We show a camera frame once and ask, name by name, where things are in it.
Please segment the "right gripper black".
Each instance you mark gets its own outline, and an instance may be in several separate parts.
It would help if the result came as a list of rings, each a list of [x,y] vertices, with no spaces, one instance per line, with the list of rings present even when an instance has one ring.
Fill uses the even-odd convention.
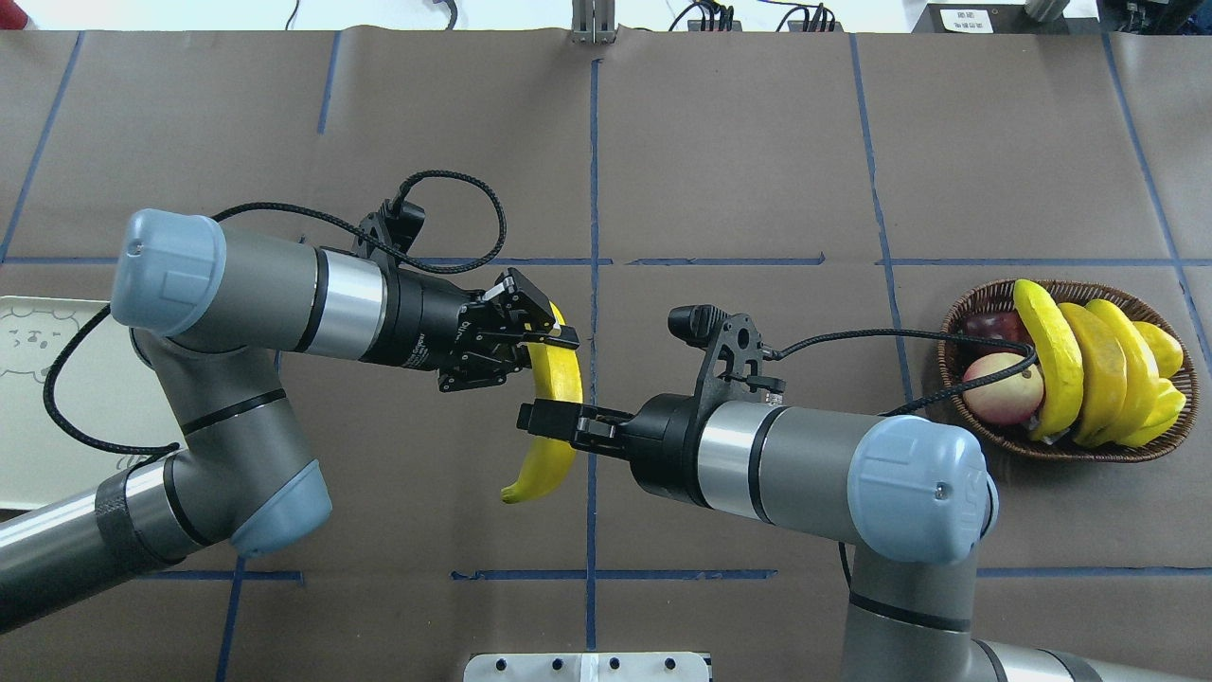
[[[658,394],[638,413],[581,406],[558,399],[521,405],[518,428],[528,435],[572,440],[577,449],[631,466],[633,480],[653,495],[701,495],[697,446],[701,402],[685,394]]]

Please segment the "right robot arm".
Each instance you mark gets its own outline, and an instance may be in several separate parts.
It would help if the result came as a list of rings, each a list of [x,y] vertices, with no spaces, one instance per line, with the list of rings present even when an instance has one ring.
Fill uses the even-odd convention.
[[[996,485],[971,432],[741,399],[638,414],[537,399],[521,430],[619,458],[645,491],[854,548],[844,681],[1165,681],[1167,674],[974,638],[978,548]]]

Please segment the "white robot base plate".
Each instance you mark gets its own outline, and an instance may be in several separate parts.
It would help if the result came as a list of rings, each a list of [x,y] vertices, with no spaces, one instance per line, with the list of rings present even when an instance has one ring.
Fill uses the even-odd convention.
[[[710,655],[690,651],[474,655],[463,681],[713,681]]]

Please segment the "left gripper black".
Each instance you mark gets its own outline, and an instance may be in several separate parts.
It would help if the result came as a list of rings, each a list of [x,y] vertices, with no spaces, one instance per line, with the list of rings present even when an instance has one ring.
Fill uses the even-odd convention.
[[[581,346],[579,333],[516,268],[485,293],[404,269],[384,268],[383,276],[385,314],[360,362],[436,371],[441,392],[498,386],[531,368],[524,344]]]

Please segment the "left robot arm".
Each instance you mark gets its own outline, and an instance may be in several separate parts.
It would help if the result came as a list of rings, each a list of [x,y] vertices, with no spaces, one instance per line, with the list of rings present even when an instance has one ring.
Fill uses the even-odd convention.
[[[433,371],[442,392],[528,368],[538,397],[578,402],[579,338],[524,273],[461,290],[436,267],[404,269],[424,217],[388,200],[345,252],[136,212],[108,315],[155,372],[183,443],[142,449],[95,489],[2,525],[2,631],[202,548],[264,556],[326,522],[328,485],[273,353]]]

